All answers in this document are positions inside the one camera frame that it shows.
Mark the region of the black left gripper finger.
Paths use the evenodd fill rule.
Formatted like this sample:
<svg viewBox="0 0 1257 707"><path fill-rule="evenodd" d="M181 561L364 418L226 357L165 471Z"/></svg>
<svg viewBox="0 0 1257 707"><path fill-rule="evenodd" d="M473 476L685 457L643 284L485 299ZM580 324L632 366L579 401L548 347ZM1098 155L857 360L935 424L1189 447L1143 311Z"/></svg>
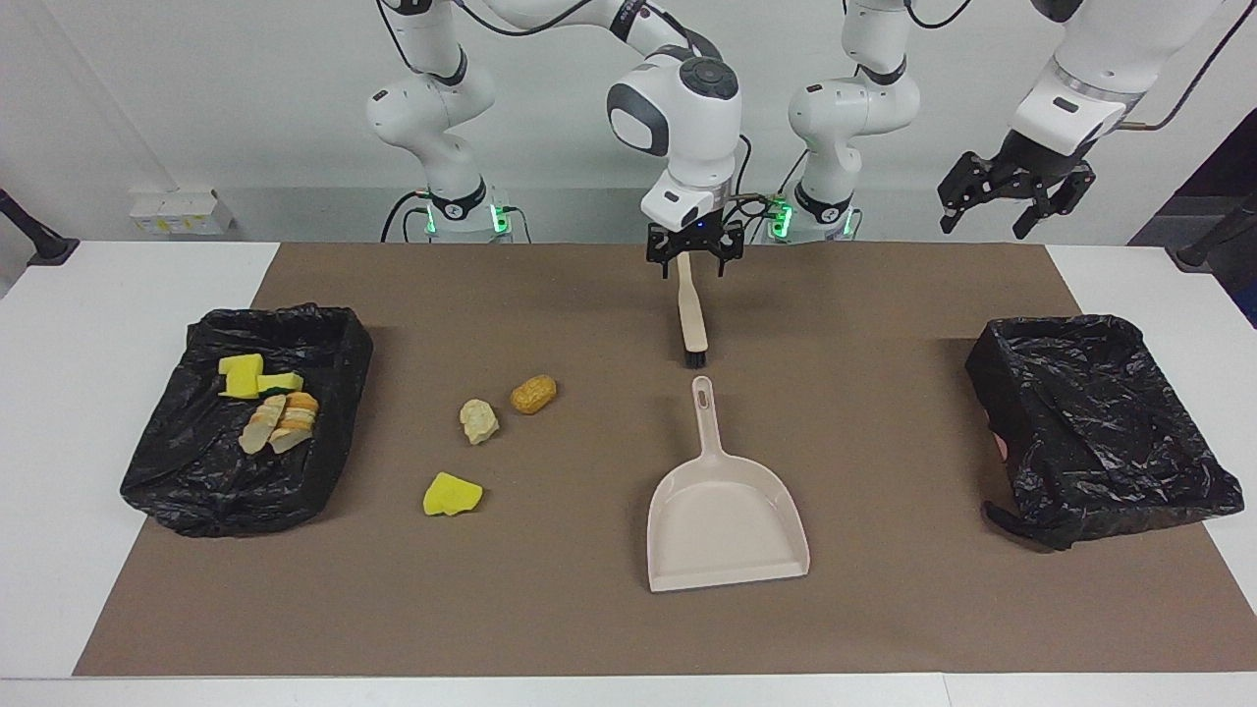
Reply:
<svg viewBox="0 0 1257 707"><path fill-rule="evenodd" d="M1024 196L1028 198L1029 205L1013 223L1014 237L1024 239L1041 221L1056 215L1071 214L1095 179L1095 171L1090 165L1077 165L1068 170L1068 174L1056 186L1055 192L1050 192L1050 187L1046 187L1042 179L1019 179L1019 186L1024 187Z"/></svg>
<svg viewBox="0 0 1257 707"><path fill-rule="evenodd" d="M962 155L955 166L938 184L938 196L943 208L939 220L943 231L953 231L965 211L996 198L1003 198L1009 180L1009 165L997 159L979 155Z"/></svg>

